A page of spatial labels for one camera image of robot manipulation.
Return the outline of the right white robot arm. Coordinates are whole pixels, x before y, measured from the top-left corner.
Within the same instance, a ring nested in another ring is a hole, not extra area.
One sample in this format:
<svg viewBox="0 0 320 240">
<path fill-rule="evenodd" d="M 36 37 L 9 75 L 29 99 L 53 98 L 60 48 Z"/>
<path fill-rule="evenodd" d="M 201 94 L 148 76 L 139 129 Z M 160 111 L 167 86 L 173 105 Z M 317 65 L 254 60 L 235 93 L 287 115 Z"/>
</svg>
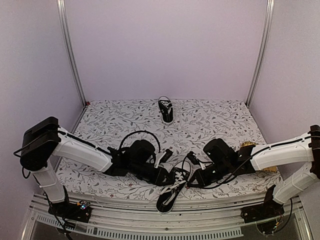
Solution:
<svg viewBox="0 0 320 240">
<path fill-rule="evenodd" d="M 310 130 L 298 137 L 267 144 L 249 144 L 233 150 L 221 138 L 209 141 L 203 148 L 210 162 L 203 162 L 192 152 L 190 161 L 199 165 L 189 180 L 189 187 L 210 189 L 214 182 L 229 176 L 240 176 L 293 163 L 304 163 L 286 180 L 267 190 L 264 203 L 258 213 L 269 218 L 291 197 L 304 191 L 320 180 L 320 127 L 312 125 Z"/>
</svg>

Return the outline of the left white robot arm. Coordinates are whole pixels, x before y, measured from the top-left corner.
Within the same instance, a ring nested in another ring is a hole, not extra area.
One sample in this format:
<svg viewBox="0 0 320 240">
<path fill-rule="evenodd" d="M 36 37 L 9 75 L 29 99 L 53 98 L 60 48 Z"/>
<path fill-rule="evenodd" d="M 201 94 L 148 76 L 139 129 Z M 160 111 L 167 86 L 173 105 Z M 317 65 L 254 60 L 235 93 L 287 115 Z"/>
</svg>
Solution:
<svg viewBox="0 0 320 240">
<path fill-rule="evenodd" d="M 50 164 L 52 156 L 71 159 L 108 176 L 123 177 L 130 173 L 155 186 L 168 186 L 174 182 L 173 174 L 160 166 L 172 156 L 171 150 L 156 152 L 155 147 L 144 139 L 136 140 L 130 146 L 104 150 L 69 133 L 53 116 L 28 129 L 23 135 L 22 147 L 13 154 L 19 158 L 23 169 L 35 177 L 63 217 L 70 217 L 75 210 Z"/>
</svg>

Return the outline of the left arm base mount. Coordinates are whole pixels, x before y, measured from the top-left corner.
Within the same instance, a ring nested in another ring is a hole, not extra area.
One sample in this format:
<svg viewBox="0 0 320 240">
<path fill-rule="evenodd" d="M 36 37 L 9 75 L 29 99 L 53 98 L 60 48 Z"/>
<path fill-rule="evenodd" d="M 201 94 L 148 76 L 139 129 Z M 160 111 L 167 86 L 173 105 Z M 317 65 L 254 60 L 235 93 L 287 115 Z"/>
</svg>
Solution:
<svg viewBox="0 0 320 240">
<path fill-rule="evenodd" d="M 63 220 L 73 220 L 82 223 L 88 223 L 92 214 L 92 208 L 87 201 L 79 201 L 71 203 L 66 188 L 63 186 L 64 200 L 59 203 L 52 203 L 49 201 L 48 213 L 61 217 Z"/>
</svg>

